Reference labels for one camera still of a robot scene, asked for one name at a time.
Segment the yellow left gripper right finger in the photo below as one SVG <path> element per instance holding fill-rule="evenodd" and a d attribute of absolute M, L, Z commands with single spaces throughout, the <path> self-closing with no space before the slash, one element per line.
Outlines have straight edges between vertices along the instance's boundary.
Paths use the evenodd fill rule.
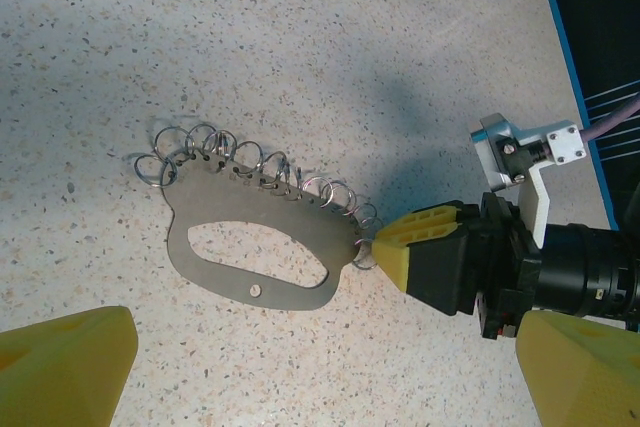
<path fill-rule="evenodd" d="M 551 311 L 531 311 L 516 355 L 543 426 L 637 426 L 639 335 Z"/>

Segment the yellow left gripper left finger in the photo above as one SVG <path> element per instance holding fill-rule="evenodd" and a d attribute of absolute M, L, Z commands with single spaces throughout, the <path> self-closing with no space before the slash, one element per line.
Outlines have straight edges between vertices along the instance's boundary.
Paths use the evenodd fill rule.
<path fill-rule="evenodd" d="M 1 334 L 3 426 L 108 426 L 138 350 L 130 310 L 96 308 Z"/>

